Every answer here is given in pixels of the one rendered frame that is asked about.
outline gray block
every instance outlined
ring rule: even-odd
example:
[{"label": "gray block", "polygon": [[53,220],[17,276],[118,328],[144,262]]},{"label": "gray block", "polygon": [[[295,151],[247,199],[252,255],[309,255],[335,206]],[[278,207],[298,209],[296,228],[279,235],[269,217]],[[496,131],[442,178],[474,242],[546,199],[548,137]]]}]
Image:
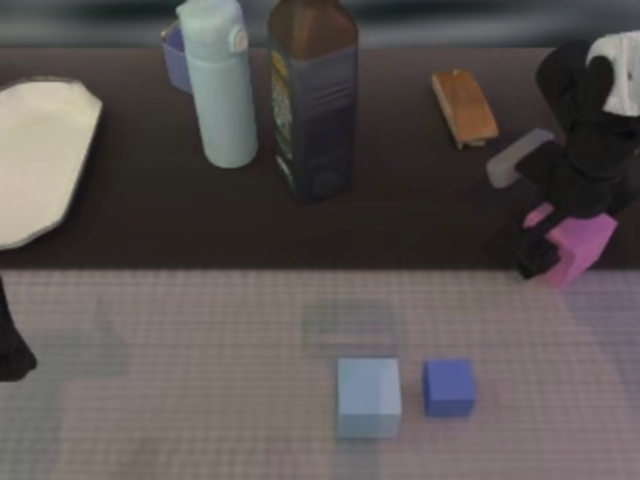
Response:
[{"label": "gray block", "polygon": [[392,438],[400,429],[402,401],[395,358],[338,360],[338,437]]},{"label": "gray block", "polygon": [[491,185],[494,188],[506,188],[515,183],[520,178],[516,171],[518,162],[553,138],[553,133],[536,128],[489,160],[487,175]]}]

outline wooden block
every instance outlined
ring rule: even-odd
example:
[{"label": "wooden block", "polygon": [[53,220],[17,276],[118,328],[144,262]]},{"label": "wooden block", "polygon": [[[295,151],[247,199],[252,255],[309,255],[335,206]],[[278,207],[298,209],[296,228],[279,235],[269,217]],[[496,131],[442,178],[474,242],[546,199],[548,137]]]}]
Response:
[{"label": "wooden block", "polygon": [[435,73],[431,83],[458,148],[482,147],[498,136],[498,124],[471,72]]}]

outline dark brown surface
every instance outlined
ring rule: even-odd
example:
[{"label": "dark brown surface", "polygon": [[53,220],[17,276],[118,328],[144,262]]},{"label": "dark brown surface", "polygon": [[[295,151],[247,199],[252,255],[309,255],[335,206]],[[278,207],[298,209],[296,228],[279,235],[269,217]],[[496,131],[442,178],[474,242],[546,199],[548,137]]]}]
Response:
[{"label": "dark brown surface", "polygon": [[[534,127],[560,134],[533,80],[545,53],[363,51],[356,188],[300,207],[271,160],[264,51],[252,53],[258,158],[223,171],[159,48],[2,49],[0,83],[74,77],[105,109],[66,222],[0,253],[0,268],[496,268],[484,244],[531,190],[492,190],[484,166]],[[454,68],[474,73],[494,111],[501,136],[484,148],[456,150],[431,90],[433,72]],[[621,220],[599,267],[640,267],[640,207]]]}]

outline light blue cube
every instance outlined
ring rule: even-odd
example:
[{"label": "light blue cube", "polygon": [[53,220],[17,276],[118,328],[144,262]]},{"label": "light blue cube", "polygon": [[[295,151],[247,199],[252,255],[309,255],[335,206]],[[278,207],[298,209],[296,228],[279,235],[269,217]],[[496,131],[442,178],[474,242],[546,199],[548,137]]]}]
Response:
[{"label": "light blue cube", "polygon": [[338,437],[393,438],[400,430],[400,369],[395,358],[338,360]]}]

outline bottle label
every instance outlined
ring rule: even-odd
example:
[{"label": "bottle label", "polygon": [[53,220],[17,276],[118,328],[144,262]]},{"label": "bottle label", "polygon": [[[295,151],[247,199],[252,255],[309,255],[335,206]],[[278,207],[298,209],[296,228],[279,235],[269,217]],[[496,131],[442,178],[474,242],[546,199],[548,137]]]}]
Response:
[{"label": "bottle label", "polygon": [[291,90],[289,71],[282,55],[271,51],[271,101],[276,127],[276,142],[279,153],[287,161],[293,161]]}]

